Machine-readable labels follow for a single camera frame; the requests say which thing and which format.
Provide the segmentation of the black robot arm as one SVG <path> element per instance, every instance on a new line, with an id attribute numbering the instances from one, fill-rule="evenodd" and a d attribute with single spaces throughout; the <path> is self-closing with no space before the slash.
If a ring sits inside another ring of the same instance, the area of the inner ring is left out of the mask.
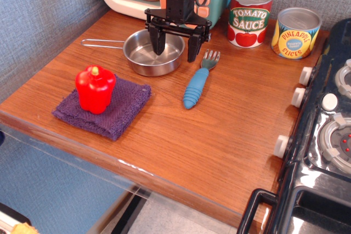
<path id="1" fill-rule="evenodd" d="M 187 37 L 188 62 L 194 62 L 201 46 L 210 40 L 212 22 L 194 11 L 197 0 L 166 0 L 164 9 L 146 9 L 146 29 L 155 54 L 165 49 L 166 35 Z"/>

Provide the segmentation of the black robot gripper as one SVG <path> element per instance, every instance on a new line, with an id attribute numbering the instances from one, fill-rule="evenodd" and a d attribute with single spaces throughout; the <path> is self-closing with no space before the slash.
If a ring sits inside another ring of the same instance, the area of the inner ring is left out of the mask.
<path id="1" fill-rule="evenodd" d="M 210 40 L 212 22 L 194 12 L 195 0 L 166 0 L 165 9 L 147 9 L 148 29 L 153 51 L 161 55 L 166 33 L 189 37 L 188 62 L 194 62 L 201 46 Z"/>

